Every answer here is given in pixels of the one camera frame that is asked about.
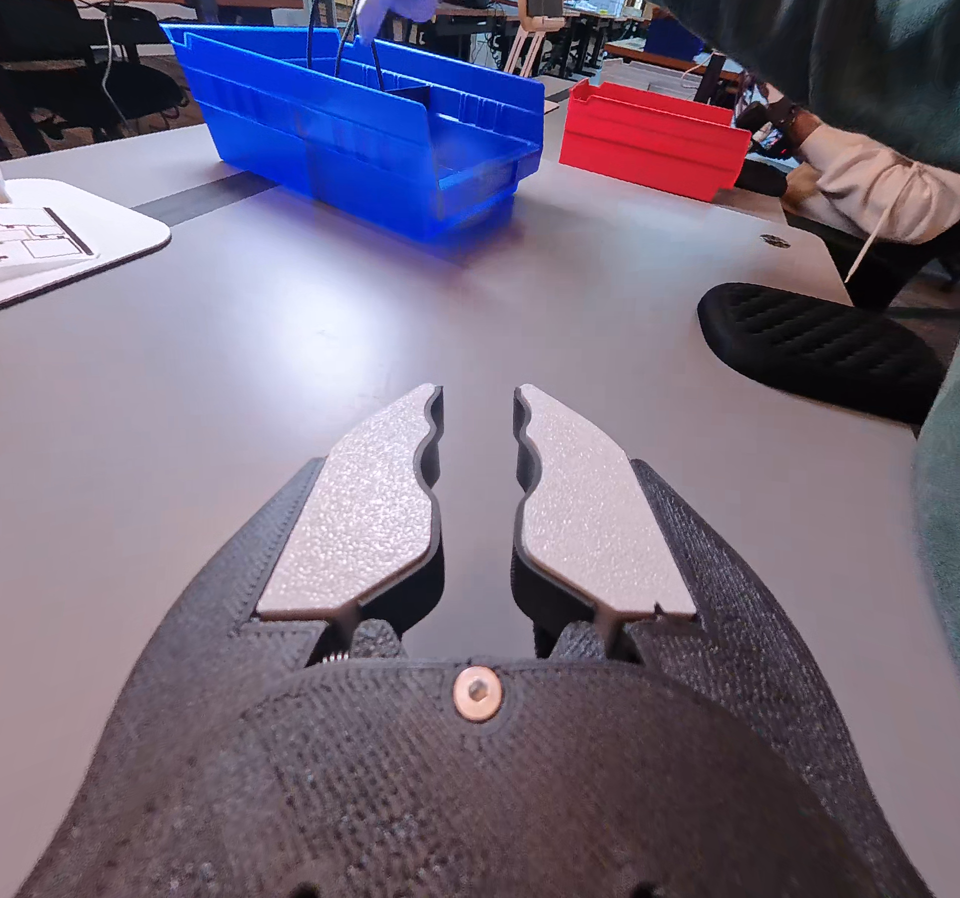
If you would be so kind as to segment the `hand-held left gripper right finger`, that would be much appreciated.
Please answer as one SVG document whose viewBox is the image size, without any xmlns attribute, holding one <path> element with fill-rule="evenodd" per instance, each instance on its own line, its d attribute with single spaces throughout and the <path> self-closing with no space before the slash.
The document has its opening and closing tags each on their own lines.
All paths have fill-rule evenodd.
<svg viewBox="0 0 960 898">
<path fill-rule="evenodd" d="M 599 426 L 533 384 L 514 390 L 514 600 L 541 628 L 697 615 L 635 467 Z"/>
</svg>

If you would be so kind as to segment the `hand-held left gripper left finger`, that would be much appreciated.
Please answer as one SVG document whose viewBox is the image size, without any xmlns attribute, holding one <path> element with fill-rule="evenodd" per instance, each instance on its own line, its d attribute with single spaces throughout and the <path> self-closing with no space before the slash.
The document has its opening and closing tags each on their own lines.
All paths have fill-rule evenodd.
<svg viewBox="0 0 960 898">
<path fill-rule="evenodd" d="M 402 635 L 436 607 L 442 394 L 414 387 L 330 450 L 260 595 L 260 619 L 318 619 L 345 635 L 382 619 Z"/>
</svg>

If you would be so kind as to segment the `blue plastic bin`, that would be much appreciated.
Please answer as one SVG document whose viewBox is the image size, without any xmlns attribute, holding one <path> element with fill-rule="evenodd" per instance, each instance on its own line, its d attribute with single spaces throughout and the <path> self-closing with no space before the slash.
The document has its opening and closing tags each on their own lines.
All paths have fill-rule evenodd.
<svg viewBox="0 0 960 898">
<path fill-rule="evenodd" d="M 451 244 L 539 169 L 536 80 L 333 29 L 161 28 L 225 163 L 387 232 Z"/>
</svg>

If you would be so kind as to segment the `black forearm pad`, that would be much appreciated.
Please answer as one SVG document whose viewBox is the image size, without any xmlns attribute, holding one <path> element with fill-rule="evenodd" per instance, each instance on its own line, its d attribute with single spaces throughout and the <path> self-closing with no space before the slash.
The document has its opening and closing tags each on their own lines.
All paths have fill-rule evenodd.
<svg viewBox="0 0 960 898">
<path fill-rule="evenodd" d="M 739 375 L 787 394 L 921 425 L 946 377 L 930 346 L 865 309 L 747 282 L 703 294 L 709 349 Z"/>
</svg>

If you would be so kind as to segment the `red storage bin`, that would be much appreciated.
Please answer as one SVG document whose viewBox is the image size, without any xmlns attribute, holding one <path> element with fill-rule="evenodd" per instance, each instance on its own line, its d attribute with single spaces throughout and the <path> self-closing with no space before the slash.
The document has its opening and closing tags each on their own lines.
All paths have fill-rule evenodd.
<svg viewBox="0 0 960 898">
<path fill-rule="evenodd" d="M 613 83 L 571 88 L 558 161 L 709 203 L 734 188 L 752 143 L 731 111 Z"/>
</svg>

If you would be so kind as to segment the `black office chair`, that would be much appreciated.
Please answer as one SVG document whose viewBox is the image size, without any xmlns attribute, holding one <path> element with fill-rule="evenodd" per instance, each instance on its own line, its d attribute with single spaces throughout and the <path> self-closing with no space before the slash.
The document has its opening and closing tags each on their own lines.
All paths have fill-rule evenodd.
<svg viewBox="0 0 960 898">
<path fill-rule="evenodd" d="M 128 122 L 186 105 L 183 88 L 143 64 L 139 47 L 166 36 L 149 11 L 74 0 L 1 0 L 2 121 L 27 155 L 45 154 L 68 130 L 94 140 Z"/>
</svg>

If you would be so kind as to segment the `white sign stand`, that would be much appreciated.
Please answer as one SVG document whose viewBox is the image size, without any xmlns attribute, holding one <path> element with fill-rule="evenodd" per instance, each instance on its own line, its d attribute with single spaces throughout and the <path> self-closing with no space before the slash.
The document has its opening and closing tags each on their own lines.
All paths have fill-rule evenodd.
<svg viewBox="0 0 960 898">
<path fill-rule="evenodd" d="M 72 184 L 2 181 L 1 307 L 155 253 L 171 237 L 162 221 Z"/>
</svg>

